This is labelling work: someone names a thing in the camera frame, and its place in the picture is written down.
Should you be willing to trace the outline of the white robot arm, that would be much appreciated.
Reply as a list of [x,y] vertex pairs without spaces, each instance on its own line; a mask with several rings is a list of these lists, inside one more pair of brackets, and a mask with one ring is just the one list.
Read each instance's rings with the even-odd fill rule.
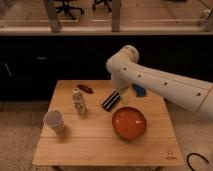
[[213,121],[213,83],[144,67],[138,60],[139,52],[132,45],[107,60],[111,82],[120,94],[136,84]]

